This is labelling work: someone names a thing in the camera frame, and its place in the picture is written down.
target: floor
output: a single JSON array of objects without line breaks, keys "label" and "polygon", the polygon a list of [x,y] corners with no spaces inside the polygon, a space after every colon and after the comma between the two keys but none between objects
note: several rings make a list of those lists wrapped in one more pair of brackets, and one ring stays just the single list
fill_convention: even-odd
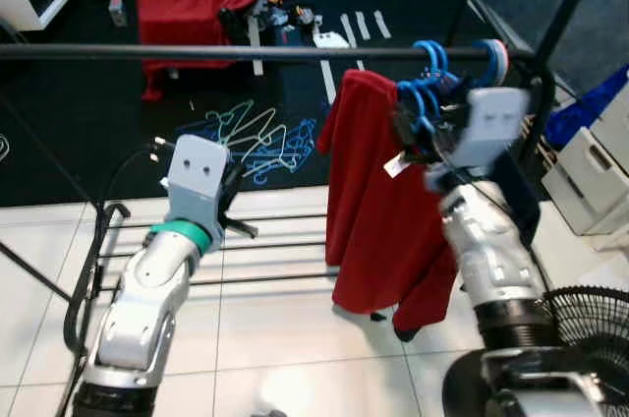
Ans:
[{"label": "floor", "polygon": [[[326,188],[244,193],[232,211],[242,217],[323,214],[326,196]],[[127,206],[134,221],[151,222],[161,218],[166,204],[156,199]],[[0,239],[72,290],[93,222],[93,210],[83,204],[4,208]],[[324,240],[323,217],[257,226],[259,245]],[[119,232],[105,250],[133,252],[145,234]],[[250,242],[230,234],[226,246]],[[555,286],[583,277],[629,283],[626,258],[617,251],[594,254],[551,203],[543,203],[535,245]],[[112,261],[106,282],[123,264]],[[196,278],[323,271],[322,246],[266,248],[211,254]],[[71,364],[61,334],[64,302],[8,261],[0,261],[0,277],[0,416],[53,415]],[[442,416],[440,386],[447,367],[481,346],[465,294],[455,288],[446,320],[403,345],[390,321],[373,323],[335,310],[332,287],[328,279],[301,279],[194,288],[177,317],[154,415],[185,408],[190,417],[248,417],[271,409],[289,417]],[[101,299],[98,314],[108,297]],[[383,313],[390,318],[390,310]]]}]

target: pile of hangers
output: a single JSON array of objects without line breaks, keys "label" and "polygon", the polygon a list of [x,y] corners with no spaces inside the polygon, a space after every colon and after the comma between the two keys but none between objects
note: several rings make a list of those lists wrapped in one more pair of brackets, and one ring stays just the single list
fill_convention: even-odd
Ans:
[{"label": "pile of hangers", "polygon": [[509,54],[500,40],[478,40],[473,46],[485,48],[489,62],[486,72],[478,79],[459,78],[448,70],[448,57],[445,49],[436,41],[419,40],[414,48],[423,48],[429,55],[430,65],[418,79],[401,81],[397,84],[400,98],[410,98],[417,104],[414,117],[408,125],[415,137],[430,137],[434,126],[441,120],[440,101],[461,86],[466,89],[500,86],[509,69]]}]

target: electric fan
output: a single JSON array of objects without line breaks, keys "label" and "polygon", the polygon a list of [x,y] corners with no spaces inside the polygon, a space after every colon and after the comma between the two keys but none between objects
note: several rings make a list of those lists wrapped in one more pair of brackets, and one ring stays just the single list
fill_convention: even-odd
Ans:
[{"label": "electric fan", "polygon": [[559,338],[576,347],[600,379],[607,417],[629,417],[629,292],[573,286],[550,291],[544,307],[554,313]]}]

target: white box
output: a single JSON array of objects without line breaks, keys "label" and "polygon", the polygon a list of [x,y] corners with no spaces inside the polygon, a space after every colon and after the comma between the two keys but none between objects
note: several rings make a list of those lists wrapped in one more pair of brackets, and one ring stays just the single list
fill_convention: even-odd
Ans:
[{"label": "white box", "polygon": [[629,84],[602,112],[591,131],[622,169],[629,173]]},{"label": "white box", "polygon": [[629,177],[582,128],[542,179],[577,234],[606,234],[629,222]]}]

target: white label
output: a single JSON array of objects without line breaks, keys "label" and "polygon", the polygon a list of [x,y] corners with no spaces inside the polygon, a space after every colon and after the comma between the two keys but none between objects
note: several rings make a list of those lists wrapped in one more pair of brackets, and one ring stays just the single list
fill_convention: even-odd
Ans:
[{"label": "white label", "polygon": [[384,163],[384,171],[394,178],[411,165],[408,161],[404,161],[404,151],[400,151],[386,163]]}]

